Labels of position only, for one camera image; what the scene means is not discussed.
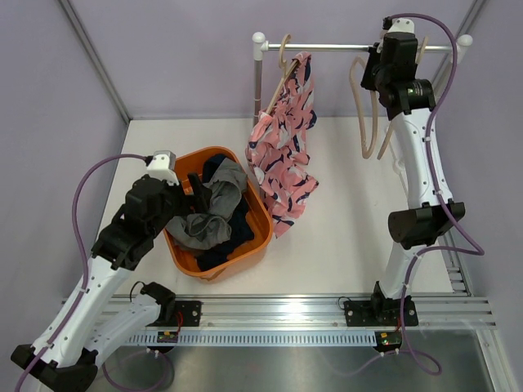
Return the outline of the grey fabric shorts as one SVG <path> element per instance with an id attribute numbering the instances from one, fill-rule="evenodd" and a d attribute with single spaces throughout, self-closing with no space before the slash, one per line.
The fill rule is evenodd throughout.
<path id="1" fill-rule="evenodd" d="M 176 216 L 166 227 L 176 244 L 188 250 L 207 251 L 230 240 L 229 221 L 248 185 L 243 168 L 223 154 L 208 159 L 203 173 L 210 175 L 203 183 L 211 191 L 208 210 Z"/>

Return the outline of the navy blue mesh shorts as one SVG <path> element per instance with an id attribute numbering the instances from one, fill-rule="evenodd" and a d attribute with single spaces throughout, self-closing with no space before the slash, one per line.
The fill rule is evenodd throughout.
<path id="1" fill-rule="evenodd" d="M 226 159 L 228 158 L 224 154 L 216 154 L 208 159 L 203 165 L 203 181 L 211 180 L 212 175 Z M 248 212 L 248 203 L 242 196 L 228 221 L 231 227 L 230 239 L 196 256 L 197 266 L 201 271 L 211 270 L 226 263 L 238 247 L 254 240 L 254 233 L 246 219 Z"/>

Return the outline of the beige hanger of navy shorts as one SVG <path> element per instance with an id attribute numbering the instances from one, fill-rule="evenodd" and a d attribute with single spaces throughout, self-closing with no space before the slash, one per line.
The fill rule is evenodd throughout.
<path id="1" fill-rule="evenodd" d="M 404 32 L 386 33 L 383 37 L 372 84 L 389 120 L 411 114 L 415 109 L 435 107 L 430 82 L 416 78 L 427 42 L 428 38 L 424 38 L 419 43 L 414 34 Z"/>

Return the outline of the beige hanger of grey shorts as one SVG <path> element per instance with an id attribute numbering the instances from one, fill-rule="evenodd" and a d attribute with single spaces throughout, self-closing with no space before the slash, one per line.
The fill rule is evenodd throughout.
<path id="1" fill-rule="evenodd" d="M 360 56 L 357 56 L 351 63 L 351 67 L 349 69 L 349 83 L 351 86 L 351 92 L 355 102 L 356 115 L 359 122 L 361 155 L 363 159 L 369 159 L 373 155 L 378 139 L 378 97 L 376 91 L 369 92 L 371 100 L 372 130 L 370 142 L 367 143 L 367 132 L 364 122 L 365 116 L 362 100 L 360 97 L 361 87 L 356 81 L 356 67 L 358 65 L 362 69 L 365 69 L 366 62 Z"/>

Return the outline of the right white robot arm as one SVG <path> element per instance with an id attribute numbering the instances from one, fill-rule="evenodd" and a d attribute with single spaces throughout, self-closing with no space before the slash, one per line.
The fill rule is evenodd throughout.
<path id="1" fill-rule="evenodd" d="M 407 209 L 391 212 L 389 234 L 394 243 L 384 277 L 363 307 L 361 320 L 395 326 L 413 308 L 408 281 L 411 260 L 463 218 L 465 206 L 456 203 L 444 182 L 434 126 L 427 122 L 436 101 L 431 83 L 416 77 L 418 40 L 413 33 L 386 33 L 369 51 L 363 88 L 379 101 L 401 147 L 407 179 Z"/>

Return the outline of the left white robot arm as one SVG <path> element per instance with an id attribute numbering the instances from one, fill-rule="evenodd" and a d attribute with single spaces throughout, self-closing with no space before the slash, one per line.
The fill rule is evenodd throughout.
<path id="1" fill-rule="evenodd" d="M 147 283 L 126 309 L 96 326 L 167 223 L 189 212 L 190 200 L 173 173 L 144 175 L 133 183 L 54 321 L 33 343 L 12 352 L 11 361 L 23 369 L 23 376 L 32 375 L 53 391 L 85 391 L 106 359 L 135 332 L 181 322 L 175 293 Z"/>

